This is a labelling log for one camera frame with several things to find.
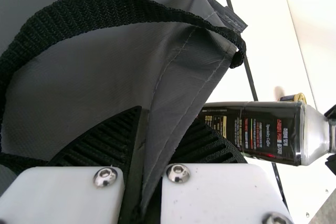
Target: stitching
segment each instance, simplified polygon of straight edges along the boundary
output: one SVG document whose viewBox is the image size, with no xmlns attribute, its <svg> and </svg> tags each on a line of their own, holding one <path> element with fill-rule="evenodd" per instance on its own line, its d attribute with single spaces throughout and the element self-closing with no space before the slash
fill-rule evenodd
<svg viewBox="0 0 336 224">
<path fill-rule="evenodd" d="M 217 13 L 217 12 L 216 12 L 216 11 L 212 12 L 212 13 L 209 14 L 204 20 L 207 20 L 208 18 L 210 18 L 210 17 L 211 17 L 212 15 L 214 15 L 215 13 Z M 183 46 L 180 48 L 179 52 L 178 52 L 178 53 L 176 54 L 176 56 L 175 56 L 175 57 L 174 57 L 174 58 L 173 58 L 173 59 L 166 65 L 166 67 L 164 68 L 162 74 L 160 75 L 160 78 L 159 78 L 159 80 L 158 80 L 158 82 L 157 82 L 157 84 L 156 84 L 156 86 L 155 86 L 154 91 L 153 91 L 152 101 L 151 101 L 151 106 L 150 106 L 150 111 L 152 110 L 153 100 L 154 100 L 154 96 L 155 96 L 156 90 L 157 90 L 157 88 L 158 88 L 158 86 L 159 86 L 159 84 L 160 84 L 160 82 L 161 82 L 161 79 L 162 79 L 164 73 L 166 72 L 168 66 L 169 66 L 169 65 L 170 65 L 170 64 L 171 64 L 171 63 L 172 63 L 172 62 L 173 62 L 179 55 L 180 55 L 182 49 L 183 49 L 183 48 L 185 47 L 185 45 L 188 43 L 189 39 L 191 38 L 191 36 L 192 36 L 192 34 L 194 33 L 194 31 L 196 30 L 196 28 L 197 28 L 197 27 L 195 27 L 195 28 L 191 31 L 191 33 L 189 34 L 187 40 L 185 41 L 185 43 L 183 44 Z M 191 105 L 192 105 L 193 102 L 195 101 L 195 99 L 196 99 L 196 97 L 198 96 L 198 94 L 200 93 L 200 91 L 203 89 L 204 85 L 209 81 L 209 79 L 212 77 L 212 75 L 213 75 L 213 74 L 217 71 L 217 69 L 221 66 L 221 64 L 222 64 L 222 62 L 224 61 L 224 59 L 219 63 L 218 67 L 217 67 L 217 68 L 214 70 L 214 72 L 210 75 L 210 77 L 208 78 L 208 80 L 205 81 L 205 83 L 203 84 L 203 86 L 202 86 L 201 89 L 198 91 L 197 95 L 195 96 L 194 100 L 193 100 L 192 103 L 190 104 L 189 108 L 191 107 Z M 175 131 L 176 127 L 177 127 L 177 126 L 179 125 L 179 123 L 181 122 L 182 118 L 183 118 L 183 117 L 186 115 L 186 113 L 188 112 L 189 108 L 186 110 L 185 114 L 181 117 L 181 119 L 179 120 L 178 124 L 177 124 L 177 125 L 175 126 L 175 128 L 173 129 L 172 134 L 173 134 L 173 132 Z M 149 113 L 149 114 L 148 114 L 148 117 L 147 117 L 147 129 L 148 129 L 148 126 L 149 126 L 148 122 L 149 122 L 150 114 L 151 114 L 151 113 Z M 158 158 L 156 159 L 155 163 L 159 160 L 159 158 L 160 158 L 160 156 L 161 156 L 161 154 L 162 154 L 163 149 L 160 151 L 160 154 L 159 154 Z M 147 184 L 149 178 L 150 178 L 150 176 L 149 176 L 149 177 L 147 178 L 147 180 L 144 182 L 144 187 L 145 187 L 145 185 Z"/>
<path fill-rule="evenodd" d="M 235 45 L 231 44 L 227 50 L 225 51 L 225 53 L 227 53 L 229 51 L 229 49 L 231 49 L 231 47 L 236 47 Z M 191 102 L 191 104 L 189 105 L 189 107 L 187 108 L 187 110 L 185 111 L 185 113 L 183 114 L 183 116 L 181 117 L 181 119 L 179 120 L 179 122 L 176 124 L 175 128 L 172 131 L 172 134 L 170 134 L 170 136 L 168 138 L 170 138 L 174 131 L 176 130 L 177 126 L 180 124 L 180 122 L 183 120 L 183 118 L 185 117 L 185 115 L 188 113 L 189 109 L 191 108 L 191 106 L 193 105 L 194 101 L 196 100 L 196 98 L 198 97 L 199 93 L 203 90 L 204 86 L 210 81 L 211 77 L 216 73 L 216 71 L 218 70 L 218 68 L 221 67 L 222 63 L 224 62 L 224 60 L 226 59 L 226 57 L 224 57 L 222 59 L 222 61 L 218 64 L 217 68 L 212 72 L 212 74 L 209 76 L 209 78 L 204 82 L 204 84 L 202 85 L 202 87 L 200 88 L 200 90 L 198 91 L 198 93 L 196 94 L 195 98 L 193 99 L 193 101 Z M 161 149 L 157 159 L 155 160 L 155 165 L 153 166 L 153 168 L 151 169 L 151 173 L 154 170 L 154 168 L 156 167 L 156 164 L 159 160 L 159 158 L 162 155 L 163 150 L 165 149 L 166 145 L 167 145 L 168 141 L 166 141 L 166 143 L 164 144 L 164 147 Z M 146 180 L 146 182 L 144 183 L 144 187 L 146 187 L 146 184 L 148 182 L 149 179 Z"/>
</svg>

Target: ribbed rubber pad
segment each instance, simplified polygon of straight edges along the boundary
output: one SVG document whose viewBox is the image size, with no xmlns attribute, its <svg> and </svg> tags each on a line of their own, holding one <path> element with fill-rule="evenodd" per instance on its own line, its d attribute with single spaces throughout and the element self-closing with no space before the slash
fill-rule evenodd
<svg viewBox="0 0 336 224">
<path fill-rule="evenodd" d="M 227 139 L 195 119 L 170 163 L 246 163 L 246 160 Z"/>
<path fill-rule="evenodd" d="M 48 166 L 111 166 L 130 169 L 141 107 L 121 112 L 91 128 L 65 148 Z"/>
</svg>

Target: gray fabric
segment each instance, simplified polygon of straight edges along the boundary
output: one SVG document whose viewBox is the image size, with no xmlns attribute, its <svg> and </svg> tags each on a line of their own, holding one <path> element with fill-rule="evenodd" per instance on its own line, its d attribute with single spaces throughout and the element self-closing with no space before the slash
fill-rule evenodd
<svg viewBox="0 0 336 224">
<path fill-rule="evenodd" d="M 0 197 L 16 179 L 15 173 L 13 173 L 7 167 L 0 165 Z"/>
<path fill-rule="evenodd" d="M 24 22 L 56 0 L 0 0 L 0 54 Z M 224 26 L 208 0 L 154 0 Z M 182 23 L 91 31 L 50 47 L 7 90 L 5 153 L 50 160 L 101 121 L 150 109 L 143 209 L 183 134 L 228 69 L 236 47 Z"/>
</svg>

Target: fabric seam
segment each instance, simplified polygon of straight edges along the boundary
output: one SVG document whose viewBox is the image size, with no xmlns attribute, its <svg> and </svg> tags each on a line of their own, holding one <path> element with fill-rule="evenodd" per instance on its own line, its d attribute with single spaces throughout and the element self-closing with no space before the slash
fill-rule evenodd
<svg viewBox="0 0 336 224">
<path fill-rule="evenodd" d="M 208 18 L 210 18 L 211 16 L 213 16 L 214 14 L 216 14 L 217 12 L 214 11 L 212 12 L 210 15 L 208 15 L 204 20 L 207 20 Z M 192 36 L 192 33 L 195 31 L 196 27 L 191 31 L 191 33 L 189 34 L 189 37 L 187 38 L 186 42 L 183 44 L 183 46 L 180 48 L 179 52 L 177 53 L 177 55 L 166 65 L 165 69 L 163 70 L 162 74 L 160 75 L 160 78 L 158 80 L 158 83 L 157 85 L 155 86 L 155 90 L 153 92 L 153 96 L 152 96 L 152 101 L 151 101 L 151 106 L 150 106 L 150 111 L 152 109 L 152 105 L 153 105 L 153 100 L 154 100 L 154 97 L 155 97 L 155 93 L 156 93 L 156 90 L 161 82 L 161 79 L 164 75 L 164 73 L 166 72 L 168 66 L 180 55 L 182 49 L 185 47 L 185 45 L 188 43 L 189 39 L 191 38 Z M 230 49 L 231 49 L 231 46 L 228 47 L 228 49 L 225 51 L 225 53 L 227 53 Z M 189 107 L 186 109 L 185 113 L 182 115 L 182 117 L 180 118 L 179 122 L 177 123 L 177 125 L 175 126 L 175 128 L 173 129 L 172 133 L 169 135 L 168 138 L 171 137 L 171 135 L 174 133 L 175 129 L 177 128 L 177 126 L 179 125 L 179 123 L 182 121 L 183 117 L 186 115 L 186 113 L 188 112 L 189 108 L 192 106 L 192 104 L 194 103 L 195 99 L 197 98 L 197 96 L 199 95 L 199 93 L 201 92 L 201 90 L 203 89 L 204 85 L 209 81 L 209 79 L 213 76 L 213 74 L 217 71 L 217 69 L 222 65 L 223 61 L 225 60 L 225 57 L 222 59 L 222 61 L 219 63 L 218 67 L 215 69 L 215 71 L 209 76 L 209 78 L 204 82 L 204 84 L 202 85 L 202 87 L 200 88 L 200 90 L 198 91 L 198 93 L 196 94 L 195 98 L 193 99 L 192 103 L 189 105 Z M 163 149 L 160 151 L 160 154 L 158 156 L 158 158 L 156 159 L 155 162 L 157 162 L 161 156 L 161 153 L 163 151 Z M 148 180 L 149 180 L 149 177 L 148 179 L 144 182 L 144 187 L 146 186 L 146 184 L 148 183 Z"/>
</svg>

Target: screw hole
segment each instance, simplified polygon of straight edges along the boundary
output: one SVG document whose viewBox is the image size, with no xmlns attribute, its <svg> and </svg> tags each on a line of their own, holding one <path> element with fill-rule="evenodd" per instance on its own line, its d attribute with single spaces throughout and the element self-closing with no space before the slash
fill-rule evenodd
<svg viewBox="0 0 336 224">
<path fill-rule="evenodd" d="M 176 172 L 176 173 L 182 173 L 183 172 L 183 168 L 180 167 L 180 166 L 174 166 L 173 167 L 173 171 Z"/>
<path fill-rule="evenodd" d="M 106 178 L 107 176 L 109 176 L 111 174 L 111 171 L 109 170 L 102 170 L 99 174 L 100 177 Z"/>
</svg>

